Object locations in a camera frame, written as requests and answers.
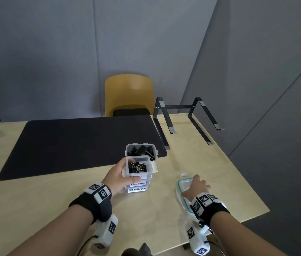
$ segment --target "wall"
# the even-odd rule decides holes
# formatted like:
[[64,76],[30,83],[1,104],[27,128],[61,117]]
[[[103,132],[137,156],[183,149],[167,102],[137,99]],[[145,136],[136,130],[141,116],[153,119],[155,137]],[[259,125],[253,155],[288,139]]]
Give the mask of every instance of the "wall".
[[218,0],[182,104],[230,155],[300,72],[301,0]]
[[[230,159],[272,213],[263,225],[250,227],[274,244],[280,238],[268,230],[281,229],[292,248],[301,248],[301,76]],[[301,251],[287,252],[301,255]]]
[[92,0],[0,0],[0,118],[101,116]]
[[135,73],[179,104],[217,0],[94,0],[101,109],[105,80]]

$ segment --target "black cable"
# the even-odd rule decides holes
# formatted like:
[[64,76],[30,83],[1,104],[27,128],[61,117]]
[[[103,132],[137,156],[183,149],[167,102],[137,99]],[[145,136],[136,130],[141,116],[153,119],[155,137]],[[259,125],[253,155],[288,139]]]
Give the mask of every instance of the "black cable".
[[77,256],[79,256],[81,250],[83,249],[83,247],[88,243],[88,241],[90,241],[92,238],[96,238],[96,235],[91,236],[88,240],[85,241],[85,243],[82,245],[82,247],[80,248],[80,251],[77,253]]
[[209,240],[208,240],[208,242],[214,244],[214,245],[221,251],[221,253],[225,256],[224,252],[221,250],[221,248],[219,248],[218,245],[216,245],[214,242],[209,241]]

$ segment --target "black wrist strap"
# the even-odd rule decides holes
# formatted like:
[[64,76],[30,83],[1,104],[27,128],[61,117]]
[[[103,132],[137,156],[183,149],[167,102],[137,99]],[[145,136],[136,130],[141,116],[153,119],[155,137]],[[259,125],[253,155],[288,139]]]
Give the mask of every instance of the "black wrist strap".
[[93,215],[91,224],[96,222],[96,220],[106,222],[113,213],[110,198],[111,191],[107,186],[102,183],[94,183],[72,201],[69,207],[78,204],[89,210]]
[[224,211],[230,214],[225,204],[209,193],[200,193],[192,200],[190,208],[196,218],[208,227],[210,227],[211,218],[215,213]]

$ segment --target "light wood tabletop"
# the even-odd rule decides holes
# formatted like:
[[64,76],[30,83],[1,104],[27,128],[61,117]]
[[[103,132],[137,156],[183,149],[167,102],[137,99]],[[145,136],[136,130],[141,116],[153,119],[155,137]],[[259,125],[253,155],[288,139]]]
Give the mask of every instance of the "light wood tabletop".
[[[148,190],[121,192],[113,197],[113,213],[119,221],[112,245],[103,252],[92,251],[87,246],[81,255],[119,256],[126,248],[139,248],[143,242],[157,254],[187,243],[185,217],[174,190],[182,172],[190,176],[199,174],[206,180],[212,187],[211,193],[240,222],[269,211],[200,123],[213,145],[204,141],[187,114],[170,117],[178,134],[170,134],[165,119],[158,116],[171,149],[166,157],[157,159],[158,172],[153,174]],[[0,123],[0,171],[25,124]],[[0,181],[0,256],[8,254],[57,217],[85,188],[101,181],[110,168]],[[85,239],[93,235],[94,228],[95,225],[90,227]]]

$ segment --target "mouse pad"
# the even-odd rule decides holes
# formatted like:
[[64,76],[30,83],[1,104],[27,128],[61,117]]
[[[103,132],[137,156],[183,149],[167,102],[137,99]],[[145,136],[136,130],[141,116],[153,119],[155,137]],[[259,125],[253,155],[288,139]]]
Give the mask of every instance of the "mouse pad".
[[167,155],[149,115],[27,122],[0,181],[116,164],[127,144],[151,143]]

